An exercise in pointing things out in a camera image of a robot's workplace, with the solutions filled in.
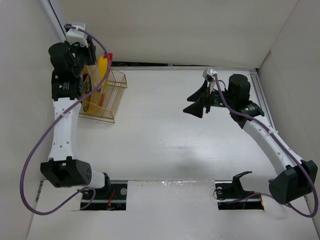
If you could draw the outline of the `yellow spaghetti bag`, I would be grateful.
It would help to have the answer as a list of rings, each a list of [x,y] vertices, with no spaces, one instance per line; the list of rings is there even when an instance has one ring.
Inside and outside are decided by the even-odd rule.
[[[91,85],[93,89],[101,82],[102,78],[106,73],[106,70],[108,69],[107,56],[100,56],[96,64],[88,66],[87,69],[91,78]],[[104,84],[102,84],[100,88],[90,96],[90,104],[88,107],[88,112],[90,114],[99,115],[103,110],[102,105],[105,97],[105,94],[103,93],[103,87]]]

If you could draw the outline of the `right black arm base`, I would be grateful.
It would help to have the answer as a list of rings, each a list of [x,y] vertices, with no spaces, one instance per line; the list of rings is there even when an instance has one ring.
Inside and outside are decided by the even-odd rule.
[[[261,195],[254,191],[244,190],[240,178],[251,174],[244,171],[232,177],[231,180],[216,180],[213,197],[217,200],[218,210],[264,210]]]

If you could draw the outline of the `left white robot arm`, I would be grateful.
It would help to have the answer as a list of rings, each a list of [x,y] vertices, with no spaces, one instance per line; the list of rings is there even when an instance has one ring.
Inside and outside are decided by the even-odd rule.
[[[92,50],[78,42],[52,45],[48,53],[53,65],[51,97],[54,119],[52,147],[46,162],[41,163],[42,175],[56,188],[76,186],[107,190],[110,180],[106,173],[92,169],[79,159],[77,148],[78,115],[83,96],[82,73],[91,63]]]

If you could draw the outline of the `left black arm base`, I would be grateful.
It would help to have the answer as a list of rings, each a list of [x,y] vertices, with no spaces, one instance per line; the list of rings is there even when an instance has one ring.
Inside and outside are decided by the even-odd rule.
[[[81,197],[81,211],[125,211],[127,208],[127,180],[108,180],[105,188],[86,190]]]

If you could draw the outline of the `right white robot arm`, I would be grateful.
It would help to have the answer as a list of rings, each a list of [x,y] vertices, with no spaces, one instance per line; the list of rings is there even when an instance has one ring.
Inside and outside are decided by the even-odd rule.
[[[312,193],[315,190],[317,165],[303,160],[281,139],[270,125],[261,107],[250,99],[251,84],[246,76],[233,74],[228,86],[221,89],[218,74],[209,68],[203,73],[202,86],[187,101],[186,114],[202,118],[212,107],[227,108],[231,118],[262,149],[277,176],[269,181],[269,192],[280,204]]]

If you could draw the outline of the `blue patterned spaghetti bag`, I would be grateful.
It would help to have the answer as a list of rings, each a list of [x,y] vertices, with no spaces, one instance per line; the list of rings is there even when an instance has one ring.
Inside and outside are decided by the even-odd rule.
[[[101,82],[101,75],[100,75],[100,70],[99,70],[99,66],[98,64],[94,64],[94,65],[86,65],[86,70],[87,73],[90,75],[91,77],[91,81],[92,81],[92,90],[94,88],[96,88],[100,82]]]

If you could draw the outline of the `navy label spaghetti bag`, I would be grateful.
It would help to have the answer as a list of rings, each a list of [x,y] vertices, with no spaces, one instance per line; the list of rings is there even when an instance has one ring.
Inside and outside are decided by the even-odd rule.
[[[88,93],[90,93],[92,91],[93,85],[92,85],[91,76],[89,74],[84,74],[83,77],[84,77],[84,79],[83,79],[82,95],[86,96]],[[88,96],[85,100],[82,101],[82,108],[85,113],[89,110],[90,101],[91,101],[90,96]]]

